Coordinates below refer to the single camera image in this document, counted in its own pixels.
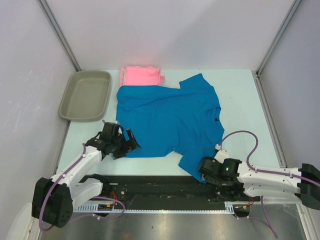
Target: white table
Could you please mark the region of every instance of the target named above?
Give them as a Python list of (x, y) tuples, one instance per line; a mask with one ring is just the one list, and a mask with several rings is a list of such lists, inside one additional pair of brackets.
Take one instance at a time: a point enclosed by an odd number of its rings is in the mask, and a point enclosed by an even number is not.
[[(113, 122), (116, 119), (119, 89), (119, 71), (108, 71), (112, 76), (110, 99), (103, 119)], [(279, 167), (266, 118), (261, 106), (256, 85), (249, 69), (223, 70), (162, 70), (166, 81), (163, 86), (179, 88), (179, 82), (202, 73), (203, 77), (215, 88), (218, 95), (221, 114), (220, 120), (225, 129), (224, 135), (237, 130), (249, 130), (259, 138), (259, 147), (251, 157), (251, 162)], [(95, 136), (103, 128), (101, 120), (93, 122), (70, 123), (57, 171), (63, 170), (82, 152), (82, 143)], [(247, 154), (255, 145), (254, 138), (246, 133), (231, 136), (223, 143), (230, 157), (245, 161)], [(148, 176), (188, 176), (178, 163), (181, 155), (172, 152), (165, 157), (120, 158), (113, 160), (105, 157), (88, 174), (101, 175), (148, 175)]]

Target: metal floor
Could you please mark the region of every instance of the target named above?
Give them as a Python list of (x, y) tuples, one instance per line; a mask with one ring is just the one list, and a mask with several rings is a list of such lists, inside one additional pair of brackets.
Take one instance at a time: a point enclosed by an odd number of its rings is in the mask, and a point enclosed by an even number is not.
[[(296, 205), (272, 204), (266, 210), (279, 240), (306, 240)], [(261, 206), (251, 216), (264, 218)], [(256, 220), (236, 220), (230, 214), (127, 213), (118, 219), (85, 217), (39, 240), (274, 240), (271, 230)]]

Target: pink towel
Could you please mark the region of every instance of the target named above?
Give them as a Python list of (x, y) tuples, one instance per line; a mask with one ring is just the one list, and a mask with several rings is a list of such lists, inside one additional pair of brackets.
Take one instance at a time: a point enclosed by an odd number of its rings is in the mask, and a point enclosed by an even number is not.
[(165, 76), (161, 75), (161, 69), (153, 66), (127, 66), (120, 69), (119, 87), (124, 85), (160, 86), (164, 81)]

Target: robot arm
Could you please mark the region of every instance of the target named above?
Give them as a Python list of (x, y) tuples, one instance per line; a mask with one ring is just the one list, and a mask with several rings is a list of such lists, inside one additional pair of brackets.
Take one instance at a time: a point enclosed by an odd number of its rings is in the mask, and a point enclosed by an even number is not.
[(216, 156), (204, 157), (199, 168), (208, 183), (216, 185), (217, 200), (243, 201), (264, 196), (277, 201), (301, 200), (306, 207), (320, 210), (320, 171), (310, 164), (302, 168), (273, 168), (229, 158), (216, 146)]
[(85, 182), (79, 181), (105, 156), (112, 154), (113, 159), (126, 156), (126, 153), (140, 148), (130, 129), (126, 132), (117, 123), (105, 122), (103, 130), (84, 144), (84, 151), (64, 170), (50, 179), (42, 177), (35, 185), (32, 200), (32, 216), (58, 228), (62, 228), (71, 218), (74, 209), (110, 189), (109, 180), (97, 174)]

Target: blue shirt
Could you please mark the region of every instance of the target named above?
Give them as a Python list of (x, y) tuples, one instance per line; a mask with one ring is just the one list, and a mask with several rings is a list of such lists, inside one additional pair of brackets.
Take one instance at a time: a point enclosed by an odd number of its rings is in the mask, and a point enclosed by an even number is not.
[(224, 128), (213, 86), (202, 74), (181, 81), (180, 88), (122, 86), (117, 93), (116, 120), (130, 128), (141, 146), (128, 158), (164, 157), (172, 151), (183, 155), (179, 166), (205, 183), (198, 172), (203, 157), (214, 157)]

